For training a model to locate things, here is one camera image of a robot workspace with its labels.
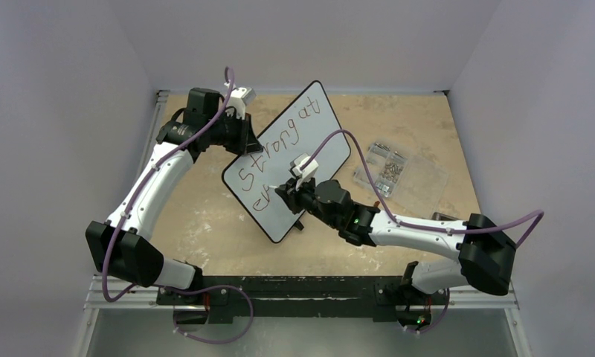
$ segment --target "purple cable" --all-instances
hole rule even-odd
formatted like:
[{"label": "purple cable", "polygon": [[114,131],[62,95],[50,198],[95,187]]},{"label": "purple cable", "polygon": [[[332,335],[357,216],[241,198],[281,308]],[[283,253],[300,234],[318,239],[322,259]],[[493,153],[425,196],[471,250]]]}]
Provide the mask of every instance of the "purple cable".
[{"label": "purple cable", "polygon": [[446,302],[444,303],[444,309],[442,309],[442,312],[438,315],[435,322],[432,322],[426,329],[420,331],[421,334],[431,331],[435,326],[437,326],[440,323],[440,321],[446,315],[446,310],[448,309],[449,301],[451,301],[451,290],[449,288],[446,288]]},{"label": "purple cable", "polygon": [[302,165],[302,167],[300,169],[301,170],[304,170],[311,163],[311,161],[313,161],[315,159],[315,156],[317,156],[317,154],[324,148],[324,146],[326,146],[326,144],[328,143],[328,141],[333,136],[335,136],[335,135],[337,135],[339,133],[344,133],[344,134],[350,136],[350,138],[354,141],[355,146],[356,146],[357,151],[358,151],[358,155],[361,158],[361,163],[363,164],[363,168],[365,169],[365,174],[367,176],[367,180],[370,181],[370,186],[372,186],[372,188],[374,189],[374,193],[376,193],[376,197],[379,198],[379,201],[381,202],[381,205],[383,205],[383,209],[385,210],[385,213],[387,213],[387,216],[389,216],[392,219],[392,221],[398,223],[399,225],[401,225],[403,227],[413,228],[413,229],[420,229],[422,231],[447,233],[447,234],[488,234],[488,233],[496,233],[496,232],[505,231],[506,229],[509,229],[509,228],[514,228],[514,227],[516,227],[518,225],[524,224],[525,222],[529,221],[532,218],[535,218],[534,219],[534,222],[532,222],[531,226],[528,227],[528,229],[525,231],[525,233],[523,233],[523,236],[521,236],[521,238],[517,241],[516,246],[518,248],[519,246],[521,246],[521,244],[523,244],[523,242],[530,235],[530,233],[532,233],[532,231],[534,230],[534,228],[536,227],[536,225],[541,221],[541,219],[543,219],[544,211],[543,210],[535,210],[532,213],[529,213],[526,216],[523,216],[520,219],[517,219],[514,222],[510,222],[510,223],[507,223],[505,225],[498,225],[498,226],[492,227],[492,228],[481,228],[481,229],[451,229],[451,230],[445,229],[445,228],[428,227],[426,225],[415,225],[413,223],[406,223],[406,222],[403,222],[403,221],[399,221],[393,215],[392,211],[390,210],[390,208],[385,203],[385,200],[383,199],[383,196],[381,196],[381,193],[379,192],[379,189],[376,188],[376,185],[374,184],[374,180],[372,179],[372,175],[370,174],[370,171],[367,168],[367,162],[365,161],[365,157],[363,156],[363,152],[361,151],[361,147],[359,146],[358,141],[356,140],[355,136],[351,132],[349,132],[349,131],[347,131],[345,129],[339,129],[339,130],[335,130],[334,132],[331,132],[330,135],[328,135],[324,139],[324,141],[321,142],[321,144],[315,150],[315,152],[313,153],[313,155],[311,155],[311,157],[306,161],[306,163],[304,163],[304,165]]},{"label": "purple cable", "polygon": [[[212,119],[210,119],[210,121],[207,124],[205,124],[205,126],[201,130],[199,130],[195,135],[193,135],[191,138],[188,138],[183,143],[179,144],[179,146],[177,146],[175,149],[170,150],[170,152],[168,152],[166,155],[162,156],[162,158],[160,158],[155,163],[155,165],[153,165],[153,167],[147,172],[147,174],[142,178],[142,181],[140,181],[140,184],[135,189],[135,191],[133,191],[133,194],[131,195],[129,202],[128,202],[126,208],[124,209],[125,216],[122,216],[120,218],[120,220],[118,221],[118,224],[116,225],[116,228],[114,229],[112,238],[109,240],[109,245],[107,246],[107,252],[105,253],[105,259],[103,261],[102,289],[103,289],[103,296],[106,301],[108,301],[110,303],[114,303],[115,301],[120,300],[120,298],[123,297],[123,295],[125,295],[127,292],[129,292],[129,290],[133,289],[133,287],[135,286],[135,284],[131,284],[131,285],[127,286],[122,292],[120,292],[120,294],[118,294],[114,297],[109,296],[109,289],[107,286],[107,275],[109,273],[109,261],[112,258],[112,252],[114,250],[114,245],[115,245],[116,239],[118,238],[118,234],[120,234],[120,231],[122,230],[122,226],[124,225],[124,222],[126,221],[126,217],[129,215],[129,212],[131,212],[131,209],[133,209],[133,204],[138,199],[138,197],[140,196],[140,193],[146,187],[149,180],[152,178],[153,174],[155,172],[157,172],[157,169],[159,167],[161,167],[161,165],[166,160],[168,160],[173,155],[175,155],[175,153],[177,153],[178,151],[180,151],[182,149],[185,149],[188,146],[188,144],[192,143],[199,136],[203,135],[204,132],[206,132],[212,125],[214,125],[214,123],[219,119],[221,114],[223,114],[223,112],[225,111],[225,108],[228,105],[228,101],[230,100],[232,90],[234,89],[234,70],[232,68],[225,67],[225,81],[229,83],[228,93],[225,95],[223,104],[221,105],[221,108],[219,108],[219,110],[216,112],[214,117],[212,117]],[[247,331],[249,330],[249,327],[251,326],[252,322],[254,321],[254,307],[251,304],[251,300],[249,299],[249,296],[247,296],[247,294],[245,294],[241,290],[239,290],[233,286],[227,286],[227,285],[225,285],[225,286],[211,286],[209,288],[198,290],[196,292],[186,292],[184,290],[179,290],[179,289],[175,289],[175,288],[169,288],[169,289],[172,289],[173,291],[178,292],[179,294],[195,295],[195,294],[200,294],[200,293],[203,293],[203,292],[206,292],[206,291],[209,291],[212,289],[218,289],[218,288],[236,289],[248,301],[249,309],[250,309],[250,312],[249,312],[250,321],[248,322],[247,327],[239,335],[235,336],[234,338],[229,338],[228,340],[212,341],[212,340],[205,340],[203,338],[196,338],[195,336],[192,336],[192,335],[186,335],[187,337],[194,338],[197,341],[201,341],[201,342],[205,342],[205,343],[209,343],[209,344],[226,344],[226,343],[235,341],[236,339],[240,338],[241,336],[246,334]]]},{"label": "purple cable", "polygon": [[247,294],[244,293],[243,290],[238,289],[236,286],[216,285],[216,286],[211,286],[209,288],[197,290],[195,292],[187,292],[185,290],[180,290],[180,289],[175,289],[175,288],[166,288],[166,289],[170,290],[171,292],[176,292],[177,294],[180,294],[180,295],[197,295],[197,294],[201,294],[204,292],[209,292],[210,290],[214,290],[214,289],[232,289],[232,290],[236,290],[237,292],[239,292],[239,294],[241,294],[245,298],[245,300],[247,301],[247,304],[249,305],[249,321],[247,321],[247,326],[245,326],[245,328],[238,335],[235,335],[234,337],[226,338],[225,340],[208,340],[206,338],[194,336],[194,335],[189,334],[188,332],[181,331],[179,329],[179,326],[177,326],[177,321],[175,320],[175,314],[173,313],[173,325],[175,325],[175,331],[179,332],[184,337],[192,338],[195,341],[203,342],[206,344],[229,344],[229,343],[234,342],[237,339],[243,337],[244,334],[246,334],[247,331],[249,331],[251,324],[254,322],[254,305],[251,303],[251,299],[249,298],[249,296],[247,296]]}]

